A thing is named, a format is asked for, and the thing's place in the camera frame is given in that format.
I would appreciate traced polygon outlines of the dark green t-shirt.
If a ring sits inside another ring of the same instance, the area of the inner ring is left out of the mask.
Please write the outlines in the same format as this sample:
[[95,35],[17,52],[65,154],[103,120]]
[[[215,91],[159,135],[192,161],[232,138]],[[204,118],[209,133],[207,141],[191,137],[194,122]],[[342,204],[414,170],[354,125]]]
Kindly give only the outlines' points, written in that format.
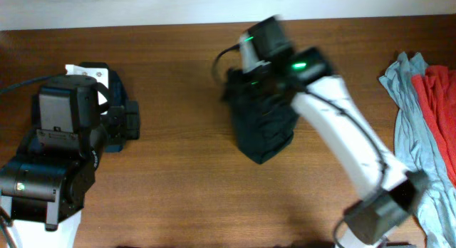
[[258,165],[291,144],[299,119],[283,97],[269,92],[262,100],[225,102],[238,149]]

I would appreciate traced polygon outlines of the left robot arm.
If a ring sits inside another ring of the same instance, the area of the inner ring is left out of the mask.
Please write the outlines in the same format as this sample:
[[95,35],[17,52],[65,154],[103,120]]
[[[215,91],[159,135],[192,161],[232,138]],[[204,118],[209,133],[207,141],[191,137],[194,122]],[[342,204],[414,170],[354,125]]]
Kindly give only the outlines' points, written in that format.
[[122,81],[62,75],[33,97],[33,125],[1,168],[7,247],[72,247],[104,153],[140,137],[139,105]]

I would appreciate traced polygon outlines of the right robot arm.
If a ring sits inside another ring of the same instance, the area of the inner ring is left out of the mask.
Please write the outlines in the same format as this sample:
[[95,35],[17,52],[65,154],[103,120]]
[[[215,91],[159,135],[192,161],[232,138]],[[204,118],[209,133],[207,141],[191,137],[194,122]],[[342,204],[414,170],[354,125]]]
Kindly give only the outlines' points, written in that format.
[[234,50],[242,66],[227,71],[222,100],[229,105],[238,149],[263,164],[288,146],[299,118],[321,136],[341,163],[359,199],[332,232],[336,247],[381,247],[420,204],[429,178],[385,146],[363,117],[346,84],[316,47],[297,51],[280,21],[248,28]]

